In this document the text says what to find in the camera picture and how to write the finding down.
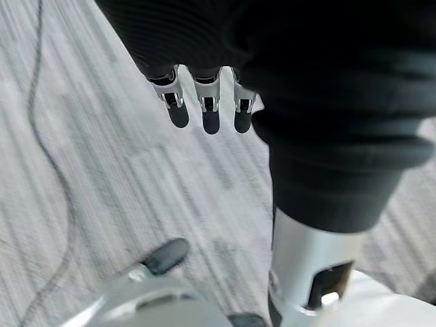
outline black fingertip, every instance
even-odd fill
[[[207,134],[216,134],[219,131],[219,112],[203,112],[203,128]]]
[[[141,261],[153,275],[162,275],[180,264],[189,253],[189,243],[184,238],[175,238],[151,252]]]
[[[255,313],[229,315],[228,319],[233,327],[266,327],[264,318]]]
[[[172,123],[178,128],[184,128],[188,125],[189,116],[185,104],[181,107],[171,105],[171,108],[168,109],[168,113],[170,114]]]
[[[234,113],[234,128],[237,132],[246,133],[251,126],[250,112],[235,112]]]

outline robotic finger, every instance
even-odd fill
[[[189,117],[183,101],[183,90],[177,70],[178,65],[175,65],[170,70],[152,76],[147,75],[146,78],[153,86],[159,99],[164,102],[172,123],[179,128],[184,128],[189,122]]]
[[[219,82],[221,67],[198,69],[188,67],[196,88],[197,99],[202,109],[204,131],[216,134],[219,131]]]
[[[245,133],[251,126],[251,110],[256,99],[256,93],[247,90],[240,84],[237,69],[233,72],[233,97],[235,104],[234,128],[239,133]]]

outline black sleeve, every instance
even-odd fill
[[[137,66],[241,68],[265,110],[275,204],[322,230],[368,230],[436,114],[436,7],[414,0],[97,0]]]

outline black cord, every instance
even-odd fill
[[[69,263],[71,262],[72,254],[73,254],[73,248],[74,248],[74,239],[76,236],[76,211],[74,209],[73,199],[72,199],[72,193],[71,188],[69,186],[69,183],[65,177],[65,175],[62,173],[61,169],[59,168],[59,165],[56,163],[53,156],[50,154],[49,150],[47,149],[46,145],[42,141],[42,138],[40,136],[39,131],[37,130],[36,122],[35,122],[35,98],[36,98],[36,91],[38,82],[40,79],[40,72],[41,72],[41,58],[42,58],[42,13],[43,13],[43,3],[42,0],[38,0],[38,8],[37,8],[37,28],[36,28],[36,45],[35,45],[35,62],[33,66],[33,74],[31,78],[31,84],[29,87],[29,93],[27,96],[27,103],[26,103],[26,110],[27,110],[27,116],[29,119],[29,123],[33,132],[33,136],[35,138],[35,141],[37,142],[37,145],[43,152],[44,156],[47,158],[48,163],[50,164],[51,168],[53,169],[54,173],[57,176],[57,179],[59,181],[59,184],[61,185],[63,189],[63,193],[65,195],[65,201],[67,204],[67,245],[65,252],[63,254],[61,263],[58,265],[56,271],[53,273],[53,275],[49,278],[49,280],[45,283],[42,289],[40,289],[35,297],[33,298],[32,302],[29,304],[29,306],[26,308],[26,311],[24,315],[22,316],[19,327],[25,327],[33,318],[35,315],[36,309],[40,305],[42,305],[43,301],[53,291],[53,289],[56,287],[57,282],[64,276],[64,274],[67,272]]]

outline striped carpet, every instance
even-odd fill
[[[181,68],[191,121],[180,130],[92,1],[44,0],[43,21],[35,122],[69,183],[76,220],[27,115],[37,0],[0,0],[0,326],[19,326],[66,249],[65,274],[26,326],[56,326],[175,236],[192,245],[175,274],[227,312],[266,314],[268,149],[233,129],[230,71],[221,76],[221,130],[209,136]],[[436,122],[422,133],[436,140]],[[436,297],[435,190],[435,160],[408,172],[359,263],[423,300]]]

